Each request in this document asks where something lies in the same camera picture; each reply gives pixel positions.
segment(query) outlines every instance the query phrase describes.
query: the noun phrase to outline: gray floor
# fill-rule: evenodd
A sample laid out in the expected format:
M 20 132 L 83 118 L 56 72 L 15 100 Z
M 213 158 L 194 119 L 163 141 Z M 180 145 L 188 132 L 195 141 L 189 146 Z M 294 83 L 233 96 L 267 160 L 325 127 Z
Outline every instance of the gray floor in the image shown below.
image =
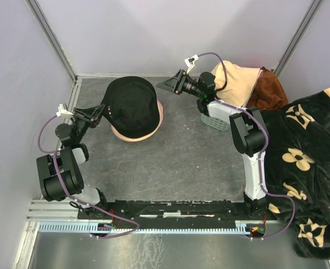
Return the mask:
M 166 78 L 146 78 L 156 85 Z M 114 78 L 83 79 L 77 107 L 98 105 Z M 164 121 L 137 143 L 116 138 L 103 118 L 83 138 L 90 161 L 80 169 L 86 184 L 109 201 L 233 200 L 242 198 L 245 172 L 230 131 L 202 123 L 196 98 L 156 89 Z
M 280 225 L 268 224 L 268 233 Z M 239 235 L 131 234 L 96 240 L 87 234 L 39 233 L 33 269 L 325 269 L 328 261 L 303 259 L 292 231 L 265 241 Z

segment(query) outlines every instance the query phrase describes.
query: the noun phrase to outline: white wall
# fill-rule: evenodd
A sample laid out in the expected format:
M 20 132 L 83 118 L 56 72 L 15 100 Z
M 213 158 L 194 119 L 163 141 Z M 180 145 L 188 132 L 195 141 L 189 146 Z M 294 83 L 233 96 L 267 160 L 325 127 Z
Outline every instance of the white wall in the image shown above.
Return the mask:
M 70 88 L 26 2 L 0 0 L 0 269 L 11 268 L 30 201 L 40 196 L 38 132 Z M 54 124 L 44 147 L 55 148 L 53 133 Z
M 274 68 L 311 0 L 38 0 L 78 75 L 176 73 L 207 51 Z M 195 73 L 212 69 L 213 56 Z
M 290 101 L 330 87 L 330 0 L 323 1 L 279 79 Z

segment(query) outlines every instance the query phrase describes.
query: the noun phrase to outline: yellow flower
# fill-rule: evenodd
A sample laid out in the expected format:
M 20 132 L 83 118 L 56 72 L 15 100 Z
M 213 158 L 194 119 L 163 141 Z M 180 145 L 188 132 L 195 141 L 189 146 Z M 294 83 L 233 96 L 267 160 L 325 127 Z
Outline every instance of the yellow flower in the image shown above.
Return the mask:
M 285 153 L 282 155 L 282 160 L 287 163 L 296 162 L 297 168 L 302 171 L 310 170 L 310 164 L 314 164 L 315 162 L 307 155 L 305 155 L 302 151 L 298 149 L 288 149 L 289 153 Z

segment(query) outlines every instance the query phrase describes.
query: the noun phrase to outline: black cloth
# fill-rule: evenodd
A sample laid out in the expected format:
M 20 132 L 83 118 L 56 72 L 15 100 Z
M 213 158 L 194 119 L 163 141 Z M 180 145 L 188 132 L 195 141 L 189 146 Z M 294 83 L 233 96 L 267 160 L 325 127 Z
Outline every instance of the black cloth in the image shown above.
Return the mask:
M 263 114 L 270 143 L 265 181 L 270 193 L 296 203 L 291 228 L 299 256 L 330 259 L 330 89 Z M 284 224 L 292 215 L 286 198 L 267 196 L 269 209 Z
M 104 95 L 103 116 L 123 136 L 140 138 L 158 127 L 160 114 L 155 89 L 142 77 L 112 81 Z

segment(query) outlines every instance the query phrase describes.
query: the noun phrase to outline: brown cloth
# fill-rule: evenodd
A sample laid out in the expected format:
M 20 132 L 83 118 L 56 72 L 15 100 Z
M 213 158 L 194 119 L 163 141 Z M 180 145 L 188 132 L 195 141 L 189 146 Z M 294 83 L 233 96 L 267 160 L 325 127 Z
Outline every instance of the brown cloth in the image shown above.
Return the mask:
M 260 110 L 274 111 L 288 104 L 288 98 L 277 76 L 270 70 L 262 67 L 260 76 L 255 85 L 246 107 L 256 106 Z

